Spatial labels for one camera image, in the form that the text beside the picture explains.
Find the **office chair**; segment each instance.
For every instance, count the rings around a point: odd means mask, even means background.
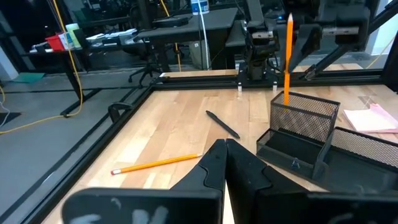
[[[156,12],[157,12],[157,6],[155,4],[154,5],[150,4],[149,12],[147,14],[150,14],[153,16],[152,18],[155,18]],[[142,28],[142,14],[139,10],[138,5],[133,6],[130,10],[130,24],[133,28],[136,28],[138,31],[140,31]],[[153,72],[157,72],[157,73],[161,74],[162,71],[151,65],[150,58],[152,58],[155,61],[156,65],[158,65],[158,63],[157,63],[156,56],[151,51],[152,49],[151,49],[150,43],[143,42],[142,44],[135,44],[135,45],[137,47],[133,47],[129,52],[139,55],[141,59],[144,59],[146,61],[146,65],[144,68],[134,72],[133,74],[131,74],[129,76],[129,83],[132,82],[132,77],[134,75],[142,73],[142,75],[139,79],[139,86],[138,86],[138,88],[142,88],[142,81],[144,80],[146,75],[149,74],[149,76],[152,78]]]

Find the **water bottle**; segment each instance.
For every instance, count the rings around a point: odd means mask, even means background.
[[[199,6],[201,7],[201,13],[209,13],[209,2],[208,0],[191,0],[192,14],[194,16],[199,15]]]

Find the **paper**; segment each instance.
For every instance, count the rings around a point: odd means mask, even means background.
[[[398,121],[378,104],[368,110],[344,110],[356,131],[364,133],[398,133]]]

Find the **red box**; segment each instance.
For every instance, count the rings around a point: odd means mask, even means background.
[[[63,48],[63,44],[62,44],[62,42],[61,42],[60,37],[58,36],[58,34],[57,34],[57,35],[54,35],[54,36],[52,36],[52,37],[47,37],[47,38],[46,38],[46,41],[49,43],[49,45],[51,46],[51,48],[52,48],[54,51],[65,50],[65,49]]]

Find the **wooden table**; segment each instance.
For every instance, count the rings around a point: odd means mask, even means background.
[[[230,75],[232,71],[207,71],[206,73]],[[205,73],[185,72],[183,74],[194,76]],[[181,73],[167,75],[175,77],[181,76]],[[292,88],[292,91],[341,102],[336,125],[344,128],[351,129],[343,115],[344,109],[365,109],[370,103],[379,103],[398,119],[398,96],[384,85],[300,87]],[[273,97],[275,93],[269,89],[243,91],[240,96],[235,89],[153,92],[65,198],[88,187],[171,188],[190,171],[199,159],[115,176],[112,176],[110,171],[159,159],[204,153],[216,139],[232,138],[207,117],[205,110],[214,112],[229,124],[241,136],[238,142],[252,153],[256,153],[256,140],[269,128],[270,100]],[[390,141],[398,141],[396,134],[373,135]],[[275,168],[309,190],[323,190],[300,177],[278,167]],[[62,223],[60,209],[65,198],[44,223]],[[224,223],[233,223],[228,193],[225,200]]]

